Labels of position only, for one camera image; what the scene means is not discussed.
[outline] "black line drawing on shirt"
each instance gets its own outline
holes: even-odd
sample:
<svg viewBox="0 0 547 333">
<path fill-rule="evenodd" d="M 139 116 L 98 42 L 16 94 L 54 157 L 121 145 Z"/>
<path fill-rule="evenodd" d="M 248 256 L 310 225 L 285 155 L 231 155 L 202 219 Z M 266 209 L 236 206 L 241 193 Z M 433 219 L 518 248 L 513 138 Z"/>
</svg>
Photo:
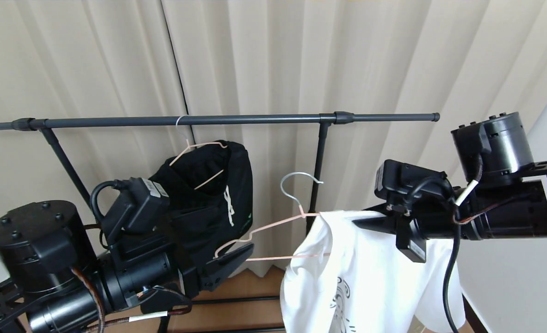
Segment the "black line drawing on shirt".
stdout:
<svg viewBox="0 0 547 333">
<path fill-rule="evenodd" d="M 333 319 L 335 324 L 339 327 L 341 333 L 347 333 L 348 328 L 351 332 L 356 332 L 356 326 L 350 325 L 350 320 L 345 316 L 346 302 L 351 296 L 349 284 L 341 277 L 337 277 L 337 289 L 335 291 L 335 297 L 331 301 L 331 308 L 335 308 L 335 314 Z"/>
</svg>

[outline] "clothes rack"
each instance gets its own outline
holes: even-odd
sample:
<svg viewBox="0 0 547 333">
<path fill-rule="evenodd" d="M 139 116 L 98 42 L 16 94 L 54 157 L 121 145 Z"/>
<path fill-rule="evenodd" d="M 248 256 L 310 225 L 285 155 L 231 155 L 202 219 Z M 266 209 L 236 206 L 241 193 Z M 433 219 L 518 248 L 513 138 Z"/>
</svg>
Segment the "clothes rack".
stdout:
<svg viewBox="0 0 547 333">
<path fill-rule="evenodd" d="M 63 168 L 74 183 L 83 200 L 89 205 L 90 193 L 74 169 L 70 159 L 64 152 L 53 129 L 83 128 L 83 127 L 125 127 L 125 126 L 174 126 L 179 120 L 180 125 L 227 125 L 227 124 L 307 124 L 318 123 L 317 154 L 314 174 L 320 179 L 323 168 L 323 156 L 327 133 L 333 124 L 349 124 L 354 122 L 438 122 L 440 114 L 353 114 L 350 112 L 334 112 L 320 114 L 253 114 L 253 115 L 222 115 L 222 116 L 172 116 L 172 117 L 107 117 L 107 118 L 68 118 L 68 119 L 35 119 L 20 118 L 13 122 L 0 123 L 0 130 L 40 131 L 47 143 L 56 154 Z M 312 182 L 309 213 L 316 212 L 318 183 Z M 314 217 L 307 218 L 307 233 Z M 279 299 L 279 296 L 246 297 L 237 299 L 220 299 L 210 301 L 195 301 L 194 304 L 253 302 L 263 299 Z M 163 317 L 158 333 L 166 333 L 168 317 Z M 283 331 L 284 327 L 262 327 L 253 329 L 238 329 L 231 331 L 208 331 L 201 333 L 257 333 Z"/>
</svg>

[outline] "curtain fold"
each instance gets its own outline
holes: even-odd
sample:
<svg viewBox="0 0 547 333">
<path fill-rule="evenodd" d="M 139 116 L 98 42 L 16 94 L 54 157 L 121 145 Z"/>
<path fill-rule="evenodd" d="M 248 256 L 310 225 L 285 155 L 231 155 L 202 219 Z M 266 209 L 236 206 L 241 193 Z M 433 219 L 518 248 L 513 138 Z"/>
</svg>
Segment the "curtain fold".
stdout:
<svg viewBox="0 0 547 333">
<path fill-rule="evenodd" d="M 388 158 L 444 170 L 462 185 L 450 130 L 515 111 L 529 130 L 546 103 L 547 0 L 0 2 L 0 122 L 440 112 L 438 123 L 331 126 L 318 210 L 379 203 L 374 173 Z M 256 228 L 297 213 L 279 183 L 313 173 L 317 131 L 193 126 L 193 137 L 246 146 Z M 167 127 L 56 133 L 89 189 L 148 177 L 185 147 Z M 308 209 L 310 179 L 289 179 L 286 190 Z M 41 135 L 0 133 L 0 215 L 49 198 L 92 220 Z M 101 199 L 106 209 L 111 194 Z M 289 255 L 305 222 L 258 235 L 255 256 Z M 264 274 L 270 264 L 250 268 Z"/>
</svg>

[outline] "white t-shirt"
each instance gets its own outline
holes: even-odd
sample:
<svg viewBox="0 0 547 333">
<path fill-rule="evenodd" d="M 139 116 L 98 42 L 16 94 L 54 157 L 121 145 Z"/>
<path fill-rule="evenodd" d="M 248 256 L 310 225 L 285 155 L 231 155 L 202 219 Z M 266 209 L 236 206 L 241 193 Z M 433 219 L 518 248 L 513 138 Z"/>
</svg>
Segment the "white t-shirt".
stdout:
<svg viewBox="0 0 547 333">
<path fill-rule="evenodd" d="M 280 290 L 287 333 L 407 333 L 413 315 L 428 329 L 450 332 L 442 282 L 452 240 L 429 240 L 425 264 L 395 247 L 393 234 L 358 228 L 374 211 L 330 211 L 314 221 L 292 259 Z M 465 323 L 458 269 L 448 290 L 457 327 Z"/>
</svg>

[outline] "hanger hook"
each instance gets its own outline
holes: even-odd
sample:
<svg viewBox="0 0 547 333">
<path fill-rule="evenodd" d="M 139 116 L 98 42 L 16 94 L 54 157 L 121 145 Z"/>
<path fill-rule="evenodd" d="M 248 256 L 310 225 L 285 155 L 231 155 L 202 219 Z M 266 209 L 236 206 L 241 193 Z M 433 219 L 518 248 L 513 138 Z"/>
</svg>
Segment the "hanger hook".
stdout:
<svg viewBox="0 0 547 333">
<path fill-rule="evenodd" d="M 174 129 L 177 131 L 177 133 L 185 138 L 185 141 L 189 145 L 189 138 L 187 137 L 187 135 L 185 135 L 185 133 L 179 130 L 179 120 L 181 120 L 181 118 L 183 118 L 184 116 L 188 116 L 188 114 L 183 114 L 183 116 L 179 116 L 179 118 L 177 118 L 177 121 L 174 123 Z"/>
<path fill-rule="evenodd" d="M 290 199 L 293 199 L 294 201 L 296 201 L 298 203 L 298 205 L 300 207 L 302 207 L 302 205 L 300 204 L 300 201 L 295 197 L 295 196 L 291 196 L 291 194 L 289 194 L 288 192 L 286 192 L 284 190 L 284 181 L 286 181 L 286 179 L 292 177 L 293 175 L 305 175 L 305 176 L 309 176 L 310 179 L 312 179 L 312 181 L 314 181 L 315 183 L 318 183 L 318 184 L 322 184 L 323 182 L 316 179 L 315 177 L 313 177 L 310 173 L 303 173 L 302 171 L 296 171 L 294 173 L 288 173 L 287 175 L 285 175 L 282 180 L 280 181 L 280 190 L 282 190 L 282 193 L 284 194 L 284 196 L 287 196 L 288 198 Z"/>
</svg>

